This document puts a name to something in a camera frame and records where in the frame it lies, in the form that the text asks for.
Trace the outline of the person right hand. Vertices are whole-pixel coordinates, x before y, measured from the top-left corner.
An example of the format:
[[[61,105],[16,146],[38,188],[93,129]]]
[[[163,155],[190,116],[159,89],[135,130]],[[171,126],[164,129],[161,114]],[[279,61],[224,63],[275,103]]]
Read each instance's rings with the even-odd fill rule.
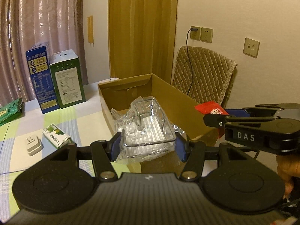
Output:
[[[292,178],[299,178],[299,156],[278,155],[276,156],[276,161],[278,175],[285,183],[285,193],[283,198],[288,198],[295,187]]]

